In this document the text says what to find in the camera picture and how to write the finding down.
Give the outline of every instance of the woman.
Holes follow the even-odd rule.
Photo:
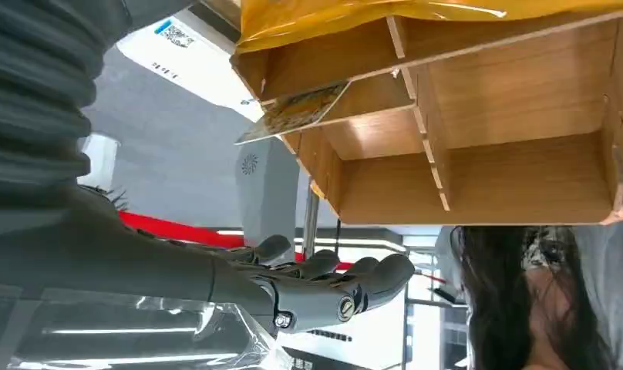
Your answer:
[[[623,209],[604,224],[451,231],[475,369],[623,368]]]

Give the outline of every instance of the qr code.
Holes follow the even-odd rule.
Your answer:
[[[181,48],[188,48],[189,45],[194,43],[194,39],[189,37],[189,35],[174,25],[163,30],[160,35],[166,37],[173,44],[178,45]]]

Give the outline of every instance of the clear plastic sheet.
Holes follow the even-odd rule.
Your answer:
[[[472,22],[619,9],[623,0],[242,0],[237,52],[276,48],[389,15]]]
[[[0,287],[0,368],[268,369],[292,359],[241,307],[171,298]]]

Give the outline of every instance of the gray pillar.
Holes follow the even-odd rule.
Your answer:
[[[235,166],[241,222],[246,244],[255,246],[274,234],[294,245],[295,206],[300,168],[277,138],[241,146]],[[294,248],[275,264],[294,260]]]
[[[305,260],[314,255],[316,224],[318,221],[318,195],[311,189],[311,181],[312,178],[309,177],[309,186],[307,187],[307,209],[305,211],[305,229],[303,229],[302,234],[302,253],[305,254]]]

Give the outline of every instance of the wooden organizer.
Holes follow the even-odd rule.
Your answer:
[[[262,104],[350,80],[283,135],[350,224],[580,224],[623,192],[623,14],[388,17],[235,55]]]

